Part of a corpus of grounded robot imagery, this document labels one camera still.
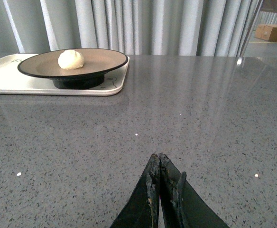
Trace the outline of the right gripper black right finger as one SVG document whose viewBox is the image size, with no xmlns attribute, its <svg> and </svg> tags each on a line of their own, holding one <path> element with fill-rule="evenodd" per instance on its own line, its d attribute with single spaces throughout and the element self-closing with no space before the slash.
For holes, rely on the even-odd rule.
<svg viewBox="0 0 277 228">
<path fill-rule="evenodd" d="M 227 228 L 167 155 L 160 156 L 160 199 L 166 228 Z"/>
</svg>

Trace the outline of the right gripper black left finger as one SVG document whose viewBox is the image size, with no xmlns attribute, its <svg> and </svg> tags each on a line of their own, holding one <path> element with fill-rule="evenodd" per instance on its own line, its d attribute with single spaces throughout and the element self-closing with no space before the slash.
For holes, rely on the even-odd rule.
<svg viewBox="0 0 277 228">
<path fill-rule="evenodd" d="M 157 228 L 159 218 L 160 159 L 152 154 L 128 202 L 112 228 Z"/>
</svg>

